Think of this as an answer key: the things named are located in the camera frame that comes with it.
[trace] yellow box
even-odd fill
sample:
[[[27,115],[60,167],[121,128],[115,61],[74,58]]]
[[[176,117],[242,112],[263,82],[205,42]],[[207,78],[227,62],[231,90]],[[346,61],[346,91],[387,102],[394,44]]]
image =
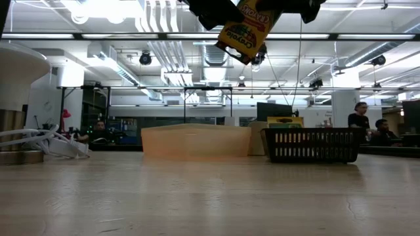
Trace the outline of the yellow box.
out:
[[[238,8],[245,16],[242,23],[228,22],[221,33],[216,47],[224,50],[245,65],[257,55],[268,33],[282,14],[278,10],[258,12],[255,5],[259,0],[241,0]],[[227,47],[236,49],[240,56],[228,52]]]

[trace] person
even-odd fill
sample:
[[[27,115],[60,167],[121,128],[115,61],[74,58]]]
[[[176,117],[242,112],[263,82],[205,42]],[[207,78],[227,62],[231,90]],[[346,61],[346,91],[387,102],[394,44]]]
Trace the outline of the person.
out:
[[[365,102],[358,102],[354,107],[355,113],[348,116],[349,128],[364,128],[370,129],[369,118],[365,116],[368,111],[368,104]]]
[[[97,121],[93,127],[93,131],[89,134],[85,134],[83,136],[79,136],[77,141],[87,143],[87,142],[94,142],[99,138],[104,138],[108,142],[112,139],[112,135],[106,130],[105,122],[104,121]]]
[[[377,132],[371,137],[370,144],[372,146],[394,146],[400,147],[401,143],[395,143],[398,137],[389,130],[388,121],[386,119],[379,119],[376,121],[375,126]]]

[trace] black shirt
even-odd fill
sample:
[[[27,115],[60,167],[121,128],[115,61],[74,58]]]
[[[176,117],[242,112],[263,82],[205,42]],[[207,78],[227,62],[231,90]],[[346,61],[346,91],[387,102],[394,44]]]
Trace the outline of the black shirt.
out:
[[[393,140],[398,137],[392,131],[379,131],[379,135],[373,135],[370,144],[373,146],[392,146]]]
[[[348,115],[348,127],[357,125],[362,128],[370,128],[369,118],[364,115],[357,115],[356,113]]]

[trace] person sitting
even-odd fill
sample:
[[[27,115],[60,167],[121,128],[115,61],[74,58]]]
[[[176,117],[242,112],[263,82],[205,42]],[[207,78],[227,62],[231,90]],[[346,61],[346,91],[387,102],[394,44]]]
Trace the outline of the person sitting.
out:
[[[370,140],[372,146],[385,146],[385,147],[400,147],[401,143],[396,143],[395,140],[398,137],[389,130],[388,121],[386,119],[380,119],[376,121],[375,126],[377,132],[375,132]]]
[[[79,136],[77,141],[83,143],[92,143],[99,139],[103,139],[103,142],[111,142],[112,135],[106,130],[104,121],[97,121],[93,127],[93,131],[90,134]]]

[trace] security camera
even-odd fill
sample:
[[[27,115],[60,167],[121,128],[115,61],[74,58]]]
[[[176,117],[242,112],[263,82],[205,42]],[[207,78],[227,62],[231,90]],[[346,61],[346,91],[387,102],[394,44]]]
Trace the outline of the security camera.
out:
[[[152,63],[152,57],[150,56],[150,51],[144,50],[140,56],[140,64],[143,66],[149,66]]]
[[[374,66],[383,66],[385,65],[386,62],[387,62],[387,59],[383,55],[381,55],[373,59],[371,61],[371,64]]]

